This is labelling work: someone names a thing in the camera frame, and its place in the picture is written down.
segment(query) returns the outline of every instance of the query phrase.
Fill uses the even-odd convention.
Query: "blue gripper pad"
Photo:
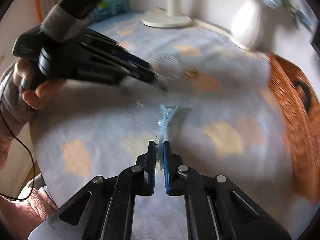
[[[167,195],[170,194],[170,174],[169,174],[169,160],[170,157],[168,155],[171,155],[171,149],[170,149],[170,143],[164,142],[163,143],[163,162],[164,162],[164,185],[165,185],[165,191]]]
[[[165,191],[169,196],[184,195],[184,187],[178,183],[177,168],[182,165],[182,158],[179,155],[172,154],[170,142],[163,143],[163,159],[164,159],[164,184]]]

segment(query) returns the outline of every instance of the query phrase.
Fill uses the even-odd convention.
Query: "black cable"
[[[20,200],[20,201],[23,201],[23,200],[28,199],[28,198],[31,196],[31,193],[32,193],[32,191],[33,191],[33,189],[34,189],[34,186],[35,186],[36,172],[35,172],[35,162],[34,162],[34,160],[33,160],[33,157],[32,157],[32,154],[31,154],[29,148],[28,148],[22,141],[20,141],[19,138],[17,138],[17,137],[13,134],[13,132],[12,132],[11,128],[9,127],[7,121],[5,120],[5,118],[4,118],[4,116],[3,116],[3,113],[2,113],[2,110],[1,110],[2,96],[3,96],[3,93],[4,93],[4,91],[5,91],[6,87],[7,87],[7,84],[8,84],[8,82],[9,82],[10,78],[12,77],[12,74],[13,74],[13,70],[10,71],[9,78],[8,78],[7,82],[5,83],[4,89],[3,89],[2,93],[1,93],[1,96],[0,96],[0,115],[1,115],[2,121],[4,122],[4,125],[7,127],[8,131],[11,133],[11,135],[13,136],[13,138],[15,138],[23,147],[25,147],[25,149],[26,149],[26,150],[28,151],[28,153],[30,154],[30,157],[31,157],[31,160],[32,160],[32,168],[33,168],[33,182],[32,182],[32,187],[31,187],[30,193],[29,193],[29,195],[28,195],[27,197],[25,197],[25,198],[10,197],[10,196],[7,196],[7,195],[2,194],[2,193],[0,193],[0,196],[6,197],[6,198],[10,198],[10,199],[12,199],[12,200]]]

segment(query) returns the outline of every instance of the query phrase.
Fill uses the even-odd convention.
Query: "black handle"
[[[20,86],[19,86],[19,93],[22,94],[24,91],[27,90],[36,90],[37,86],[41,83],[48,80],[48,78],[40,71],[38,67],[38,62],[36,61],[30,61],[33,68],[34,68],[34,74],[29,79],[22,79]]]
[[[301,80],[297,80],[293,83],[293,86],[297,88],[300,86],[304,92],[305,98],[303,100],[304,108],[306,109],[307,114],[309,114],[309,110],[311,108],[311,92],[309,86],[302,82]]]

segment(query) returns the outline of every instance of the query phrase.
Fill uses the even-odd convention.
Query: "metal rivet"
[[[223,175],[219,175],[217,176],[217,181],[223,183],[227,181],[227,178]]]
[[[185,171],[187,171],[189,168],[188,168],[188,166],[186,166],[186,165],[180,165],[179,167],[178,167],[178,171],[180,171],[180,172],[185,172]]]
[[[93,182],[95,183],[95,184],[100,184],[100,183],[102,183],[103,182],[103,177],[102,176],[96,176],[96,177],[94,177],[93,178]]]
[[[131,167],[131,170],[133,172],[139,172],[139,171],[141,171],[141,167],[139,165],[134,165]]]

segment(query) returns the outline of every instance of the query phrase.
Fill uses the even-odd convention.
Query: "black gripper frame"
[[[226,176],[200,175],[164,142],[169,196],[185,196],[189,240],[290,240],[288,232]]]
[[[130,240],[135,196],[151,196],[155,186],[156,144],[118,176],[93,178],[29,240]],[[290,240],[288,232],[226,176],[200,175],[183,165],[164,142],[165,187],[185,196],[189,240]]]
[[[52,216],[29,240],[130,240],[135,196],[151,196],[156,172],[156,144],[137,158],[135,166],[118,176],[93,178]]]
[[[36,26],[21,34],[13,55],[31,59],[35,74],[23,80],[21,91],[35,90],[48,79],[74,79],[118,85],[126,76],[146,83],[154,80],[150,64],[130,54],[116,41],[89,28],[67,42],[58,43]]]

